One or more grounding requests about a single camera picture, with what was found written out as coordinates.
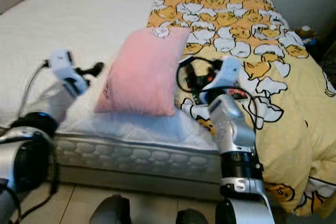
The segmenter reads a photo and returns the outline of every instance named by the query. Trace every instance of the pink pillow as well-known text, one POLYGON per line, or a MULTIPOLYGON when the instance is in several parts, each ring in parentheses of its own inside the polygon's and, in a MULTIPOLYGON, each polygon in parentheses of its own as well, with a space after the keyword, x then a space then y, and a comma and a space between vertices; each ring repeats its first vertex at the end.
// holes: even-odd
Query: pink pillow
POLYGON ((175 74, 189 28, 133 32, 113 63, 95 112, 174 114, 175 74))

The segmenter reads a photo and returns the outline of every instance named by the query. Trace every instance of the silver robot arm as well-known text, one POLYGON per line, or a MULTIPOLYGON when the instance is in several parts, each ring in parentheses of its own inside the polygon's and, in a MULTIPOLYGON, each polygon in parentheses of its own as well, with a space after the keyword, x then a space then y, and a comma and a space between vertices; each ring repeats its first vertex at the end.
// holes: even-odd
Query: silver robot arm
POLYGON ((96 77, 103 68, 100 62, 88 70, 74 69, 67 50, 52 52, 48 65, 59 81, 30 104, 0 137, 0 223, 8 223, 16 209, 13 198, 2 187, 23 200, 45 181, 56 129, 75 99, 89 87, 83 76, 96 77))
MULTIPOLYGON (((234 86, 240 62, 227 57, 214 80, 203 89, 234 86)), ((221 160, 220 193, 224 200, 216 209, 216 223, 274 224, 262 181, 263 166, 255 148, 255 132, 232 95, 223 89, 201 94, 209 104, 210 120, 216 129, 221 160)))

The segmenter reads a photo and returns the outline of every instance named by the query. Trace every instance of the yellow comforter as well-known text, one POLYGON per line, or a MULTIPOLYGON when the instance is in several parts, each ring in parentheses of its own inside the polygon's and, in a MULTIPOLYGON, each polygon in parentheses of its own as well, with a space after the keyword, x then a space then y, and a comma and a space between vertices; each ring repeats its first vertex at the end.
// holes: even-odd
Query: yellow comforter
MULTIPOLYGON (((336 90, 271 0, 155 0, 148 27, 189 27, 184 56, 241 60, 239 106, 257 125, 268 191, 288 212, 327 216, 336 206, 336 90)), ((199 63, 198 74, 206 65, 199 63)), ((212 133, 204 104, 178 91, 176 104, 212 133)))

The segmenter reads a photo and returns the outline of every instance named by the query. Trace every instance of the black cable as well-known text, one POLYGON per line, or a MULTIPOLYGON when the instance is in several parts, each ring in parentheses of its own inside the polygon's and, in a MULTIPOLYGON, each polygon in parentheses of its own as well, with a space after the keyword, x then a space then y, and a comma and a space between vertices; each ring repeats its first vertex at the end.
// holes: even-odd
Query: black cable
MULTIPOLYGON (((204 60, 204 61, 207 61, 209 62, 210 64, 212 64, 212 62, 210 60, 207 60, 207 59, 203 59, 201 57, 193 57, 194 59, 200 59, 200 60, 204 60)), ((253 96, 248 92, 246 91, 245 89, 243 88, 239 88, 239 87, 235 87, 235 86, 219 86, 219 87, 214 87, 214 88, 209 88, 209 89, 202 89, 202 90, 187 90, 187 89, 184 89, 181 84, 180 84, 180 80, 178 78, 178 75, 180 73, 180 69, 182 67, 184 67, 185 65, 179 65, 179 67, 177 68, 177 72, 176 72, 176 82, 177 82, 177 86, 184 92, 186 93, 203 93, 203 92, 209 92, 211 90, 221 90, 221 89, 235 89, 235 90, 240 90, 242 92, 245 92, 246 94, 248 94, 250 97, 251 97, 251 100, 253 102, 253 105, 254 105, 254 109, 255 109, 255 117, 256 117, 256 120, 254 121, 252 119, 252 124, 253 124, 253 130, 254 132, 256 133, 257 132, 257 118, 258 118, 258 111, 257 111, 257 104, 256 104, 256 101, 254 100, 253 96)))
POLYGON ((7 191, 9 193, 9 195, 11 196, 15 207, 17 209, 17 220, 16 223, 20 223, 20 221, 22 220, 22 212, 21 212, 21 205, 20 205, 20 200, 18 199, 16 193, 9 187, 5 186, 5 185, 0 185, 0 191, 4 190, 7 191))
POLYGON ((35 210, 39 209, 40 207, 44 206, 46 203, 48 203, 50 201, 50 199, 53 197, 52 194, 50 194, 44 201, 42 201, 41 203, 33 206, 32 208, 29 208, 27 211, 25 211, 23 213, 23 215, 21 215, 21 220, 23 220, 24 218, 26 218, 28 215, 30 215, 32 212, 34 212, 35 210))
POLYGON ((202 60, 202 61, 206 61, 208 62, 209 64, 213 64, 214 61, 213 60, 208 60, 208 59, 205 59, 205 58, 202 58, 202 57, 199 57, 199 56, 191 56, 191 57, 188 57, 186 59, 184 59, 181 63, 180 63, 180 66, 179 67, 184 67, 185 65, 189 64, 190 62, 194 61, 194 60, 202 60))
POLYGON ((46 68, 46 67, 48 67, 48 66, 49 66, 49 64, 48 64, 48 61, 46 60, 46 61, 44 61, 43 64, 41 64, 41 65, 35 70, 35 72, 33 73, 31 79, 30 79, 29 82, 28 82, 28 85, 27 85, 27 87, 26 87, 26 90, 25 90, 25 92, 24 92, 24 95, 23 95, 23 97, 22 97, 21 104, 20 104, 19 110, 18 110, 18 112, 17 112, 17 117, 18 117, 18 118, 21 116, 21 114, 22 114, 22 110, 23 110, 23 108, 24 108, 24 106, 25 106, 25 104, 26 104, 26 102, 27 102, 28 94, 29 94, 30 88, 32 87, 32 84, 33 84, 33 82, 34 82, 34 79, 36 78, 36 76, 38 75, 38 73, 39 73, 42 69, 44 69, 44 68, 46 68))

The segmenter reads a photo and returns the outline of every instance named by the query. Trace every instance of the floor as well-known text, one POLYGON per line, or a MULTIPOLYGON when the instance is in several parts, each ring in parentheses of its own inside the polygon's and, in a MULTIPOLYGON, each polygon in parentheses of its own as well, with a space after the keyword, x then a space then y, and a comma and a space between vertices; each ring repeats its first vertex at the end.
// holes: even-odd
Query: floor
MULTIPOLYGON (((48 184, 43 184, 38 190, 33 191, 22 203, 23 211, 45 199, 48 194, 48 189, 48 184)), ((97 206, 105 198, 113 194, 121 194, 122 196, 129 198, 133 224, 174 224, 177 212, 186 208, 199 210, 204 214, 210 224, 215 223, 215 202, 120 192, 116 190, 74 185, 61 185, 59 192, 47 205, 32 213, 21 223, 89 223, 89 219, 97 206)), ((287 218, 287 224, 301 223, 335 224, 336 212, 334 212, 328 220, 320 220, 317 217, 296 218, 290 216, 287 218)))

